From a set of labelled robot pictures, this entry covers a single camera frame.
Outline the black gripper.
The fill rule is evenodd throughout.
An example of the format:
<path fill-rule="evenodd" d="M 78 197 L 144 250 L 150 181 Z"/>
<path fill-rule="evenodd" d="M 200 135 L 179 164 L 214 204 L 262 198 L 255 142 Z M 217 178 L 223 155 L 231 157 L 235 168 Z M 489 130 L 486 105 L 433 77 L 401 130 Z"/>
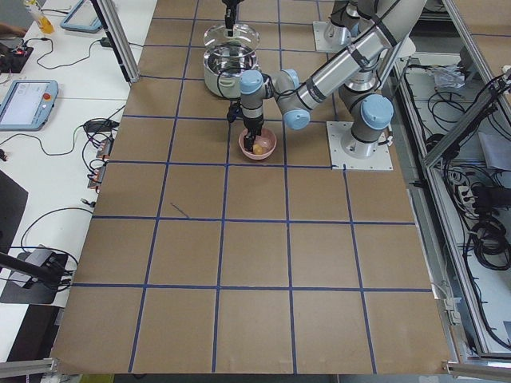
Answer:
<path fill-rule="evenodd" d="M 225 36 L 231 37 L 234 34 L 234 25 L 237 18 L 238 5 L 242 0 L 222 0 L 225 5 Z"/>
<path fill-rule="evenodd" d="M 256 146 L 260 146 L 260 135 L 263 128 L 263 116 L 256 118 L 244 117 L 244 126 L 248 134 L 244 136 L 244 149 L 252 151 Z"/>

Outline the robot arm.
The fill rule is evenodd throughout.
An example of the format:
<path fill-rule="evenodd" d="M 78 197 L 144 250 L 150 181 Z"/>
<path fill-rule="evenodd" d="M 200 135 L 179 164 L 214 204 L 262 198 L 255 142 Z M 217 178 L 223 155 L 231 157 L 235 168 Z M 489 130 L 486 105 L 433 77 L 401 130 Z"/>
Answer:
<path fill-rule="evenodd" d="M 224 36 L 235 37 L 240 1 L 222 1 L 225 6 Z M 315 48 L 318 52 L 338 52 L 359 35 L 358 1 L 334 1 L 328 22 L 313 22 Z"/>
<path fill-rule="evenodd" d="M 262 133 L 264 100 L 274 99 L 285 125 L 300 130 L 309 124 L 311 111 L 338 91 L 354 119 L 341 139 L 343 151 L 358 159 L 372 156 L 394 115 L 390 100 L 374 91 L 379 59 L 388 58 L 406 39 L 424 5 L 423 1 L 358 2 L 358 33 L 304 82 L 291 69 L 274 76 L 245 71 L 240 78 L 240 111 L 247 129 L 244 149 L 253 152 Z"/>

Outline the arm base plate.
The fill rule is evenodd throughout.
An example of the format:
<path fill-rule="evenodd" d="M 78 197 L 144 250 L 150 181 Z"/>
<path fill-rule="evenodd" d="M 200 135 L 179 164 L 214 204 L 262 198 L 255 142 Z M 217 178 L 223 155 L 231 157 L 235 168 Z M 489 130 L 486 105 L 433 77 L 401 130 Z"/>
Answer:
<path fill-rule="evenodd" d="M 377 141 L 365 144 L 351 134 L 352 123 L 328 121 L 327 139 L 331 166 L 336 170 L 390 172 L 394 170 L 384 131 Z"/>
<path fill-rule="evenodd" d="M 359 33 L 358 22 L 351 28 L 335 26 L 331 22 L 316 21 L 312 24 L 315 50 L 320 53 L 337 53 Z"/>

